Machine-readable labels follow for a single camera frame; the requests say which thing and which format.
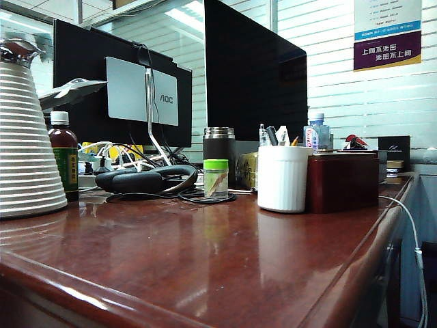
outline black monitor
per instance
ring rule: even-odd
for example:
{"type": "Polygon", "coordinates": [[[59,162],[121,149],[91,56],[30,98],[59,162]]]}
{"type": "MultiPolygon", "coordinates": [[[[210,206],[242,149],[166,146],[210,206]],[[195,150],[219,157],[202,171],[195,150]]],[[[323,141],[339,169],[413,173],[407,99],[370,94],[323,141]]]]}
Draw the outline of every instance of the black monitor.
{"type": "Polygon", "coordinates": [[[260,123],[307,125],[307,54],[218,0],[204,0],[208,126],[257,141],[260,123]]]}
{"type": "MultiPolygon", "coordinates": [[[[101,32],[86,30],[56,20],[54,25],[53,87],[59,87],[77,77],[87,80],[107,80],[106,57],[150,67],[149,54],[154,72],[159,71],[177,79],[178,125],[152,124],[155,138],[161,145],[191,146],[192,73],[180,68],[170,57],[141,48],[134,42],[101,32]]],[[[147,122],[111,118],[108,114],[107,88],[90,94],[75,105],[64,105],[56,110],[68,111],[70,126],[82,141],[113,141],[131,144],[131,133],[137,144],[151,145],[147,122]]]]}

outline small glass jar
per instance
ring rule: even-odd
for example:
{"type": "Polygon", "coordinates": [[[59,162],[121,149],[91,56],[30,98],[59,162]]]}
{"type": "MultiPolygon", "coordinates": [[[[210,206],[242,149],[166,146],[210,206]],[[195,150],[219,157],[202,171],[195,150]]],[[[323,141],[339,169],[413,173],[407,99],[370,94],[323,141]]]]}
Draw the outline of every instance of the small glass jar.
{"type": "Polygon", "coordinates": [[[203,160],[203,187],[205,198],[220,200],[227,198],[228,160],[205,159],[203,160]]]}

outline reddish-brown desk surface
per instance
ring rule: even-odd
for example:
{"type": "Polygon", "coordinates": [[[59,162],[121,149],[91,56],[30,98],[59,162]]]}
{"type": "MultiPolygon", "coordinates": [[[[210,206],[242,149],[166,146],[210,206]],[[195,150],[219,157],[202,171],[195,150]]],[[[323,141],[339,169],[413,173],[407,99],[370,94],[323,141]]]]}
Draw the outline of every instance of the reddish-brown desk surface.
{"type": "MultiPolygon", "coordinates": [[[[416,179],[380,194],[402,199],[416,179]]],[[[69,314],[105,327],[347,327],[400,213],[386,200],[282,215],[255,195],[103,199],[0,222],[0,288],[84,327],[69,314]]]]}

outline silver vase lid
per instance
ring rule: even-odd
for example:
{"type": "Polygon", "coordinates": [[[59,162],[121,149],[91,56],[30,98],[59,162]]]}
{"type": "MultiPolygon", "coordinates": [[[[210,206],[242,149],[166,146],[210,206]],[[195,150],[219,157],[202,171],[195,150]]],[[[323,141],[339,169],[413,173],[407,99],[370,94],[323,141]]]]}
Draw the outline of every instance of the silver vase lid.
{"type": "Polygon", "coordinates": [[[43,52],[26,40],[0,39],[0,62],[10,62],[29,68],[32,59],[43,52]]]}

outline green bottle label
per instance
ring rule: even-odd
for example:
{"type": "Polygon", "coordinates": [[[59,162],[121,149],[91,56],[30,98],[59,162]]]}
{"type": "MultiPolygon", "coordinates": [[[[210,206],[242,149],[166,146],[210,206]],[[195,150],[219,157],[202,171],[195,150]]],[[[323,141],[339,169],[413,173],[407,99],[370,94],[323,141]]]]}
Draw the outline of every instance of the green bottle label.
{"type": "Polygon", "coordinates": [[[66,193],[78,191],[77,148],[53,148],[53,152],[66,193]]]}

